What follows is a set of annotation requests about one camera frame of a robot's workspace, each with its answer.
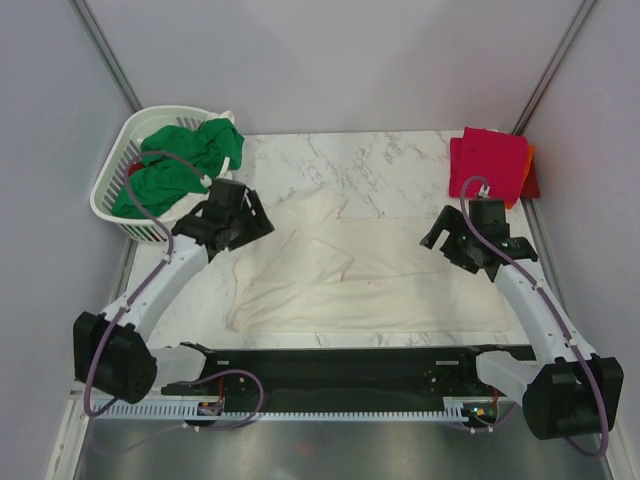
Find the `cream white t shirt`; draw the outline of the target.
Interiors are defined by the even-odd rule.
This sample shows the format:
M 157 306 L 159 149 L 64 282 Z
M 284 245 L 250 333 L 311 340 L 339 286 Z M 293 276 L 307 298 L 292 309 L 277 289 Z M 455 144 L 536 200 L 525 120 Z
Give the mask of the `cream white t shirt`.
M 227 317 L 237 332 L 491 332 L 506 303 L 482 275 L 420 246 L 420 218 L 344 218 L 346 198 L 300 192 L 266 209 L 274 232 L 242 248 Z

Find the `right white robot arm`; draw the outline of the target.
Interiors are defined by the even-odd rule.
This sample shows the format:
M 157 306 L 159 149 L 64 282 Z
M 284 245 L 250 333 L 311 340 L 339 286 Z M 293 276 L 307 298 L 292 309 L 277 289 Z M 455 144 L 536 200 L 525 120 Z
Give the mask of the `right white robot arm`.
M 496 388 L 517 403 L 540 440 L 612 430 L 624 373 L 614 357 L 602 357 L 571 323 L 549 290 L 538 256 L 524 237 L 514 237 L 503 201 L 475 198 L 460 208 L 446 205 L 423 237 L 453 265 L 484 271 L 516 314 L 536 362 L 526 364 L 494 348 L 458 368 L 458 381 L 477 394 Z

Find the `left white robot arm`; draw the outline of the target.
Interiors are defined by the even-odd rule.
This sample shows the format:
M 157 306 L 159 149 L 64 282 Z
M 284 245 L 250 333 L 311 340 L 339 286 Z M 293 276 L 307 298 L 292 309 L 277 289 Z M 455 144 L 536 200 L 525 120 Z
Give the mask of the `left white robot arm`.
M 172 301 L 214 257 L 274 231 L 258 193 L 217 179 L 206 200 L 174 225 L 167 251 L 135 287 L 100 313 L 83 312 L 73 325 L 74 373 L 85 386 L 84 400 L 98 389 L 135 404 L 156 388 L 187 383 L 208 393 L 219 369 L 191 344 L 152 350 L 147 342 Z

